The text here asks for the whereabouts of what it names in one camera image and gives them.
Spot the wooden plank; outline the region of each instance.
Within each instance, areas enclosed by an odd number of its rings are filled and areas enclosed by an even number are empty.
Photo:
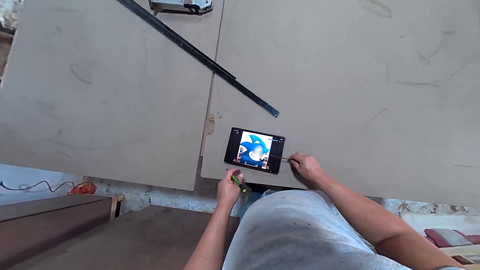
[[[210,213],[148,206],[26,260],[12,270],[181,270],[211,216]],[[227,246],[238,224],[238,218],[230,218]]]
[[[110,199],[0,222],[0,268],[6,269],[108,221]]]
[[[214,58],[222,5],[158,16]],[[116,1],[33,1],[0,91],[0,162],[193,190],[211,80]]]
[[[456,255],[480,255],[480,245],[465,245],[440,248],[445,254],[449,256]]]
[[[375,3],[226,0],[217,61],[280,115],[215,78],[210,113],[223,117],[201,175],[223,177],[239,127],[285,136],[284,156],[310,153],[364,195],[480,205],[478,3]],[[287,163],[279,175],[242,172],[304,187]]]
[[[480,264],[465,265],[468,270],[480,270]]]
[[[0,206],[0,222],[104,200],[104,196],[72,194]]]

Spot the electrical cord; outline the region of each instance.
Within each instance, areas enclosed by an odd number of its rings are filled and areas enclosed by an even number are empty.
[[[66,182],[63,182],[61,183],[59,186],[57,186],[55,189],[52,189],[52,187],[50,186],[50,183],[48,183],[47,181],[43,180],[43,181],[40,181],[38,183],[36,183],[35,185],[33,186],[29,186],[29,187],[25,187],[25,188],[10,188],[10,187],[7,187],[5,186],[5,184],[3,183],[3,181],[0,181],[0,186],[5,188],[5,189],[8,189],[8,190],[13,190],[13,191],[21,191],[21,190],[27,190],[27,189],[30,189],[32,187],[36,187],[38,186],[39,184],[41,183],[46,183],[47,186],[48,186],[48,189],[50,190],[50,192],[55,192],[57,191],[61,186],[63,186],[64,184],[67,184],[67,183],[70,183],[72,184],[73,188],[67,193],[67,194],[94,194],[95,191],[96,191],[96,185],[94,183],[91,183],[91,182],[83,182],[83,183],[80,183],[78,185],[75,185],[74,182],[72,181],[66,181]]]

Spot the blue hedgehog character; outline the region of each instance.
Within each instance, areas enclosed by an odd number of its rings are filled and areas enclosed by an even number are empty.
[[[265,143],[259,137],[250,135],[250,139],[252,139],[252,142],[243,142],[240,144],[247,148],[247,150],[241,155],[241,161],[243,164],[261,168],[263,161],[260,159],[268,153],[270,149],[267,149]]]

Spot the metal ruler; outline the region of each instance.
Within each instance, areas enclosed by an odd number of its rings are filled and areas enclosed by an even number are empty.
[[[244,87],[241,83],[239,83],[236,80],[236,77],[234,77],[232,74],[226,71],[223,67],[221,67],[215,61],[213,61],[204,53],[202,53],[200,50],[198,50],[190,42],[182,38],[179,34],[177,34],[177,32],[173,31],[166,24],[164,24],[163,22],[155,18],[155,16],[153,16],[150,12],[142,8],[134,0],[117,0],[117,1],[120,2],[122,5],[124,5],[126,8],[128,8],[130,11],[135,13],[137,16],[139,16],[142,20],[144,20],[146,23],[151,25],[153,28],[155,28],[158,32],[162,33],[164,36],[170,39],[173,43],[177,44],[180,48],[182,48],[188,54],[190,54],[200,63],[205,65],[207,68],[209,68],[213,73],[217,74],[220,78],[224,79],[230,85],[238,89],[238,91],[246,95],[253,102],[257,103],[260,107],[264,108],[268,113],[270,113],[275,117],[278,116],[279,112],[275,108],[273,108],[270,104],[268,104],[263,99],[259,98],[256,94],[251,92],[249,89]]]

